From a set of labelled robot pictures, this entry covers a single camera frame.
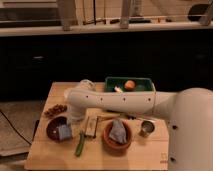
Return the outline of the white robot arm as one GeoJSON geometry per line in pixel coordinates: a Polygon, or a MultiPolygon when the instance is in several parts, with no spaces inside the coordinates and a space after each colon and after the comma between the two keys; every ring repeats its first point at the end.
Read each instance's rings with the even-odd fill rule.
{"type": "Polygon", "coordinates": [[[64,95],[77,118],[88,108],[100,108],[168,121],[168,171],[213,171],[213,91],[98,92],[83,80],[64,95]]]}

